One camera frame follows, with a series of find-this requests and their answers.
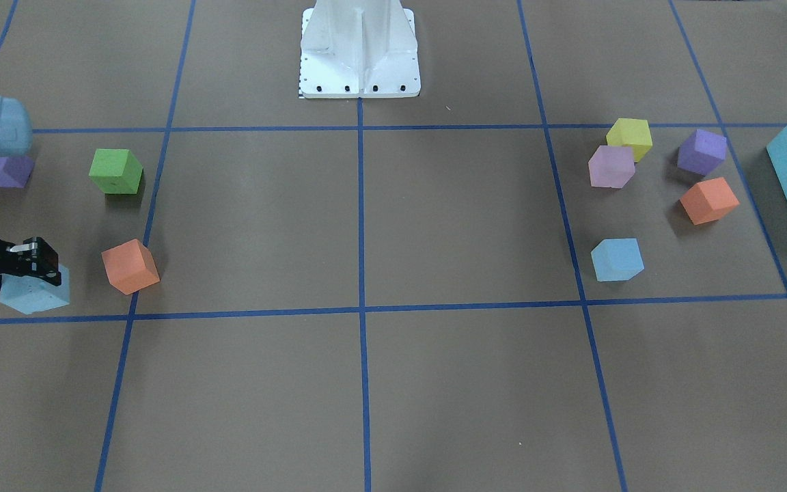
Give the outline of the light blue foam block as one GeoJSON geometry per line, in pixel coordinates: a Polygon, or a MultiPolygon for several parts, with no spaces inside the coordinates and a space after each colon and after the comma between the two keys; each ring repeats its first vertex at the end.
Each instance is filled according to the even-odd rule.
{"type": "Polygon", "coordinates": [[[59,266],[59,272],[60,286],[53,286],[40,278],[4,274],[0,287],[0,303],[27,315],[68,305],[70,271],[66,265],[62,265],[59,266]]]}

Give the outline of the light pink foam block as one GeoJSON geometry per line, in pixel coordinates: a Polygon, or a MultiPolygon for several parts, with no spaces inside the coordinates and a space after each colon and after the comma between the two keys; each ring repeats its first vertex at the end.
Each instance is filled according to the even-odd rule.
{"type": "Polygon", "coordinates": [[[630,146],[599,146],[588,159],[591,187],[621,189],[636,174],[636,162],[630,146]]]}

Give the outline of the far orange foam block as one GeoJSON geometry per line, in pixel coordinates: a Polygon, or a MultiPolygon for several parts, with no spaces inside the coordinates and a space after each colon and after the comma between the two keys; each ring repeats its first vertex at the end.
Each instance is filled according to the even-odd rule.
{"type": "Polygon", "coordinates": [[[681,198],[680,204],[694,225],[721,220],[740,202],[724,177],[694,184],[681,198]]]}

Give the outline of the white pedestal column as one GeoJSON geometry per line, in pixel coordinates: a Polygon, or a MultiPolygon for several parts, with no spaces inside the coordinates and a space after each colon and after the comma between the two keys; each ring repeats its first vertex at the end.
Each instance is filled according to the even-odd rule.
{"type": "Polygon", "coordinates": [[[415,14],[400,1],[318,1],[303,10],[298,94],[412,98],[422,90],[415,14]]]}

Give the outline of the yellow foam block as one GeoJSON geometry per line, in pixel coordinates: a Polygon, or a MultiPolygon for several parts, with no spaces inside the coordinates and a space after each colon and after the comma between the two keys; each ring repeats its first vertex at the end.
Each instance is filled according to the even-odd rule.
{"type": "Polygon", "coordinates": [[[618,118],[607,132],[606,142],[609,146],[631,147],[638,164],[653,147],[649,122],[637,118],[618,118]]]}

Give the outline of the purple foam block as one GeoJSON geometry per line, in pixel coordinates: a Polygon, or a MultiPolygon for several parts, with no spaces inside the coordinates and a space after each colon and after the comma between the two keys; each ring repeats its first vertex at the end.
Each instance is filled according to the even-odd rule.
{"type": "Polygon", "coordinates": [[[34,167],[35,161],[28,156],[0,158],[0,187],[25,188],[34,167]]]}
{"type": "Polygon", "coordinates": [[[725,162],[728,138],[715,132],[696,130],[680,145],[676,165],[680,170],[708,176],[725,162]]]}

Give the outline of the far purple foam block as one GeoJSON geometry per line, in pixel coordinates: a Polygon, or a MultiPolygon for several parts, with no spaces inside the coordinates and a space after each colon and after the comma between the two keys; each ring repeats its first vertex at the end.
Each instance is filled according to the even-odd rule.
{"type": "Polygon", "coordinates": [[[680,170],[708,176],[725,162],[728,138],[715,132],[696,130],[680,145],[676,165],[680,170]]]}

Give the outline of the orange foam block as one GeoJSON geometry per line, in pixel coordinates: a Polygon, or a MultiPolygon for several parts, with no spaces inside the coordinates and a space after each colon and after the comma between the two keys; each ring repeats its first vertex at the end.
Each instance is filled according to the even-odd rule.
{"type": "Polygon", "coordinates": [[[721,220],[740,202],[724,177],[694,184],[681,198],[680,204],[694,225],[721,220]]]}
{"type": "Polygon", "coordinates": [[[161,281],[150,250],[137,238],[103,250],[101,258],[107,280],[122,294],[130,295],[161,281]]]}

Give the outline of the green foam block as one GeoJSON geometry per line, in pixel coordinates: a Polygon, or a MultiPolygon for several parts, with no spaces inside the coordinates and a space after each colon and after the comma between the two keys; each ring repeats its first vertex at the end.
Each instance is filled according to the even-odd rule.
{"type": "Polygon", "coordinates": [[[88,176],[105,194],[137,194],[143,165],[129,149],[99,148],[93,155],[88,176]]]}

